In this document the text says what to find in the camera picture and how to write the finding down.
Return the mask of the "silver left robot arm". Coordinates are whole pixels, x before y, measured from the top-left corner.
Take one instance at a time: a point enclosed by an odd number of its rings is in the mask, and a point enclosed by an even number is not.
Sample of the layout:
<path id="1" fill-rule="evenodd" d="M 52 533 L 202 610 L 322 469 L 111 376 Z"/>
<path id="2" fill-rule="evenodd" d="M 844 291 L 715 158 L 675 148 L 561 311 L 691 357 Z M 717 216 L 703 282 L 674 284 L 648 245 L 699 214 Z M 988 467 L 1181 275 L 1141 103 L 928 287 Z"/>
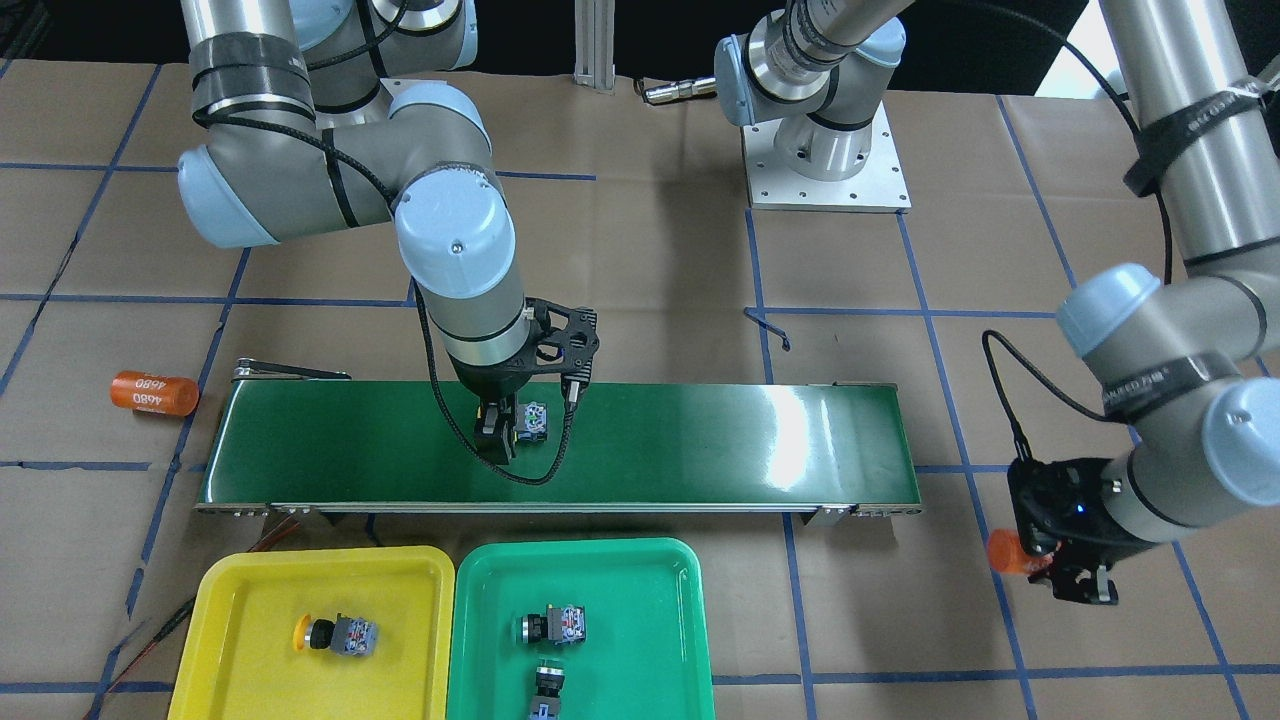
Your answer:
<path id="1" fill-rule="evenodd" d="M 1015 455 L 980 336 L 1005 334 L 1097 407 L 1052 310 L 1076 284 L 1135 263 L 1183 278 L 1156 199 L 1121 176 L 1133 146 L 1106 99 L 1007 96 L 1004 82 L 1076 1 L 919 3 L 902 70 L 940 70 L 887 97 L 914 206 L 902 215 L 753 209 L 748 245 L 765 374 L 781 383 L 895 383 L 928 511 L 900 544 L 873 519 L 840 534 L 796 525 L 796 601 L 810 618 L 947 609 L 1012 592 L 980 560 L 1011 520 Z"/>

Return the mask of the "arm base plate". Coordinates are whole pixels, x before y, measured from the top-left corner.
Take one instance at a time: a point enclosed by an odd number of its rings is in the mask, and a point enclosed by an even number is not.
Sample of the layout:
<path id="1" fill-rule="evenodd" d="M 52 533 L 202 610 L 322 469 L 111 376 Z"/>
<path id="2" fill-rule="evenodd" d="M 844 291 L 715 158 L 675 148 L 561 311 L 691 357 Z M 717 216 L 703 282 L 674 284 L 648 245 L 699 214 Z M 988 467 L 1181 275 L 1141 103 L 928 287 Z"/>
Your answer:
<path id="1" fill-rule="evenodd" d="M 741 140 L 748 199 L 756 210 L 886 214 L 913 208 L 883 104 L 860 129 L 791 117 L 746 126 Z"/>

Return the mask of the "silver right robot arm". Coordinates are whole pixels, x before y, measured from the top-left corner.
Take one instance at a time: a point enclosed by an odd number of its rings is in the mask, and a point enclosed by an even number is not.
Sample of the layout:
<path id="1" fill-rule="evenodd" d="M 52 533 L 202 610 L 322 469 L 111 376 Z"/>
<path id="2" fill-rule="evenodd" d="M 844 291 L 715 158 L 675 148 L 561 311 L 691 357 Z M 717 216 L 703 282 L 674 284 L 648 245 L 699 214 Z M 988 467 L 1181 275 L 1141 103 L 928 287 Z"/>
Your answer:
<path id="1" fill-rule="evenodd" d="M 526 295 L 515 223 L 475 102 L 428 70 L 477 55 L 471 1 L 184 1 L 193 122 L 180 200 L 225 249 L 390 223 L 428 348 L 477 397 L 449 428 L 504 477 L 518 391 L 557 374 L 564 452 L 596 316 Z"/>

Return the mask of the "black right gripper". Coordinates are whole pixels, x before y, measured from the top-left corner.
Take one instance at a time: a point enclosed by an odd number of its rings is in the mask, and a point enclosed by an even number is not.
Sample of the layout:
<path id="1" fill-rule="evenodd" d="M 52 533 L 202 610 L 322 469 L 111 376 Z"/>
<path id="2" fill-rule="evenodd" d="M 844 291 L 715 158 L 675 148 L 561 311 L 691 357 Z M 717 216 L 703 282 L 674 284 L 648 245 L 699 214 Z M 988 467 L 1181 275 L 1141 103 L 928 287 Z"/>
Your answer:
<path id="1" fill-rule="evenodd" d="M 529 297 L 499 334 L 452 340 L 452 366 L 480 400 L 472 442 L 480 459 L 507 466 L 515 459 L 513 398 L 535 375 L 558 375 L 562 395 L 575 404 L 593 379 L 600 347 L 599 315 Z"/>

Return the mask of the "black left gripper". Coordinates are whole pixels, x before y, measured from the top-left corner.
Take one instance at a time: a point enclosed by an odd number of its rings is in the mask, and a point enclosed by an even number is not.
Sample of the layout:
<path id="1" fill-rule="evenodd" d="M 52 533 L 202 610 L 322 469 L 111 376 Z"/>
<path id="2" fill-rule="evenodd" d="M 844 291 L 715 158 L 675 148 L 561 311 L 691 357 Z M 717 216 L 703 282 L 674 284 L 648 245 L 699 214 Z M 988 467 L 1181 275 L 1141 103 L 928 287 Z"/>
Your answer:
<path id="1" fill-rule="evenodd" d="M 1105 507 L 1115 487 L 1105 478 L 1108 464 L 1106 457 L 1079 457 L 1056 462 L 1016 459 L 1009 465 L 1021 550 L 1034 559 L 1051 559 L 1029 579 L 1052 582 L 1056 600 L 1091 603 L 1091 573 L 1092 603 L 1117 605 L 1108 571 L 1157 546 L 1121 528 Z"/>

